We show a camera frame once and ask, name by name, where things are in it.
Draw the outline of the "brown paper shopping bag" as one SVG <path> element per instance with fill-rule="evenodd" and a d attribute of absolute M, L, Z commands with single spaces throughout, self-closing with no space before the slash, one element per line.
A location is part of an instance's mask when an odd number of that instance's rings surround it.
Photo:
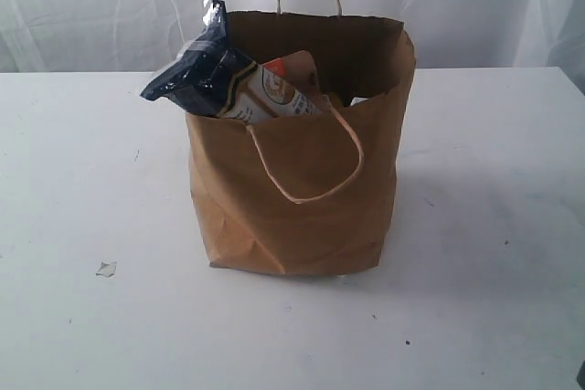
<path fill-rule="evenodd" d="M 215 268 L 291 276 L 374 268 L 390 227 L 416 59 L 377 16 L 233 11 L 232 44 L 258 62 L 311 53 L 345 107 L 247 124 L 187 115 L 191 197 Z M 354 97 L 368 98 L 356 106 Z"/>

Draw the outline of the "brown kraft stand-up pouch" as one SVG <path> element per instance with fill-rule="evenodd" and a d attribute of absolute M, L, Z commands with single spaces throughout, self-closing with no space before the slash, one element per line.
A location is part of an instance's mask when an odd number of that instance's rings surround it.
<path fill-rule="evenodd" d="M 263 67 L 286 80 L 305 97 L 311 100 L 322 98 L 317 68 L 310 52 L 297 51 L 268 61 Z"/>

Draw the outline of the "dark blue noodle packet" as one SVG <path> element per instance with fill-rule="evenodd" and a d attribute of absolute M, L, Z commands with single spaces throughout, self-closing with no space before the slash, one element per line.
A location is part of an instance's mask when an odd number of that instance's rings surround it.
<path fill-rule="evenodd" d="M 141 98 L 166 98 L 195 116 L 247 124 L 321 112 L 283 74 L 230 44 L 224 1 L 207 1 L 203 23 L 202 33 L 185 43 L 173 62 L 155 72 L 141 90 Z"/>

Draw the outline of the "small blue white milk carton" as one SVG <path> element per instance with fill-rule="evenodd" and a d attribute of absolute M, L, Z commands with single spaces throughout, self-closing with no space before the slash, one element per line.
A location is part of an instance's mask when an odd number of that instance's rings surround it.
<path fill-rule="evenodd" d="M 357 104 L 360 104 L 362 102 L 367 102 L 368 98 L 361 98 L 361 97 L 354 97 L 351 102 L 350 105 L 351 106 L 356 106 Z"/>

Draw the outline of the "small torn label scrap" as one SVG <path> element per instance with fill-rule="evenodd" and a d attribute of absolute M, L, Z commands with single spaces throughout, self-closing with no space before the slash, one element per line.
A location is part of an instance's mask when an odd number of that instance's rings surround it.
<path fill-rule="evenodd" d="M 95 275 L 97 277 L 104 277 L 108 279 L 115 275 L 116 269 L 117 269 L 116 261 L 102 262 L 98 267 L 97 271 L 95 272 Z"/>

